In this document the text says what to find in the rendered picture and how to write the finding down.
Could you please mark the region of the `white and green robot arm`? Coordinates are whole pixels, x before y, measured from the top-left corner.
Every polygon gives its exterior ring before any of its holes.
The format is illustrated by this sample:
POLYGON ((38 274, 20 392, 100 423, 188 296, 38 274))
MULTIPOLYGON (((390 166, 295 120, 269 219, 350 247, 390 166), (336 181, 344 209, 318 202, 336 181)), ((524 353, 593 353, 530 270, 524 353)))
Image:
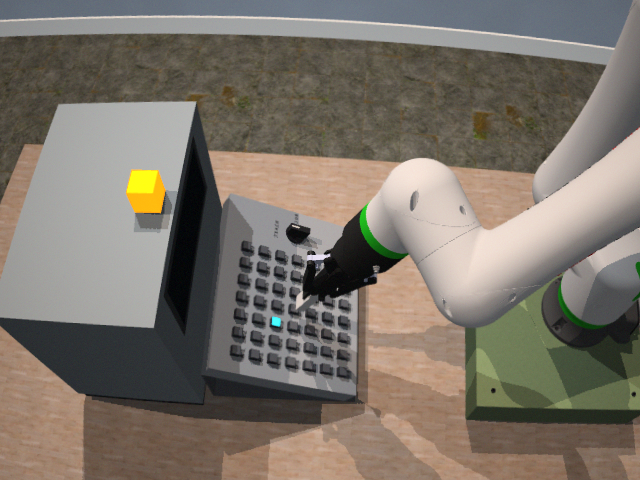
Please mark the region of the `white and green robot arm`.
POLYGON ((549 331, 572 347, 608 335, 626 344, 640 327, 640 0, 546 160, 535 205, 492 230, 447 166, 403 162, 345 225, 344 250, 373 274, 410 255, 440 313, 466 328, 495 322, 565 272, 542 298, 549 331))

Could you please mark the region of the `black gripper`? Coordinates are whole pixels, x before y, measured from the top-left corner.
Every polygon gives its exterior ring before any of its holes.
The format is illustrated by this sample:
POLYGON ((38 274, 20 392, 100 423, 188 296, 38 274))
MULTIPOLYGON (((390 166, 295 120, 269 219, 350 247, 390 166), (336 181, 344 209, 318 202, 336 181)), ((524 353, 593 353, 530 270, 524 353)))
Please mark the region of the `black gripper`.
POLYGON ((297 295, 296 310, 304 312, 316 301, 325 301, 327 295, 337 298, 376 283, 377 274, 360 269, 347 256, 341 236, 334 247, 325 251, 324 255, 316 255, 314 251, 307 252, 307 267, 303 276, 302 292, 297 295), (325 267, 315 276, 322 263, 325 267))

